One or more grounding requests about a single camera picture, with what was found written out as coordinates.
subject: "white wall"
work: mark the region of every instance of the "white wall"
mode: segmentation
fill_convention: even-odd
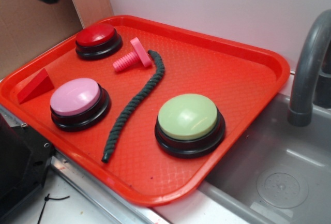
[[[331,0],[110,0],[129,14],[278,52],[295,70],[315,18]]]

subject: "pink bolt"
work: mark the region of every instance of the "pink bolt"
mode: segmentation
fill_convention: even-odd
[[[145,67],[152,65],[152,61],[148,57],[148,54],[140,43],[140,40],[136,37],[130,40],[130,42],[134,48],[134,51],[130,52],[129,54],[123,56],[122,58],[118,59],[113,63],[113,67],[116,72],[124,70],[139,61],[141,61]]]

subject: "plastic tray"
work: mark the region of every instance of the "plastic tray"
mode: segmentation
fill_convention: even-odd
[[[75,35],[37,57],[0,84],[0,103],[48,138],[56,148],[119,195],[133,203],[155,206],[170,203],[195,190],[214,165],[287,81],[290,69],[280,55],[245,44],[203,35],[136,18],[117,16],[112,24],[124,45],[97,61],[79,59]],[[115,73],[112,63],[132,51],[138,37],[146,50],[157,51],[164,62],[163,80],[135,110],[108,164],[103,148],[115,119],[129,100],[155,73],[155,66],[135,65]],[[17,93],[41,70],[55,89],[23,104]],[[51,121],[50,98],[65,82],[88,77],[105,88],[112,107],[105,119],[80,132],[64,132]],[[163,152],[154,136],[160,107],[179,94],[209,97],[223,114],[226,136],[209,155],[180,159]]]

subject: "metal sink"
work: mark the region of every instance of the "metal sink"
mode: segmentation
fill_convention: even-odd
[[[314,107],[311,124],[294,127],[288,104],[278,94],[200,190],[249,223],[329,223],[331,111]]]

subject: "button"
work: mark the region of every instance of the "button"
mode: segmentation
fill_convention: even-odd
[[[225,120],[209,98],[184,94],[161,107],[154,133],[166,153],[179,158],[196,158],[212,152],[222,142]]]
[[[51,97],[51,108],[61,116],[80,114],[92,107],[100,96],[100,88],[90,78],[78,78],[60,86]]]
[[[76,36],[76,42],[84,47],[97,46],[111,39],[115,29],[108,24],[95,24],[81,30]]]
[[[217,121],[217,108],[209,98],[185,94],[167,101],[159,111],[162,131],[171,138],[192,140],[209,133]]]
[[[117,52],[123,45],[116,29],[106,23],[95,24],[76,35],[76,53],[82,59],[96,60]]]
[[[108,92],[90,78],[60,86],[52,95],[51,118],[63,131],[80,131],[101,121],[110,110]]]

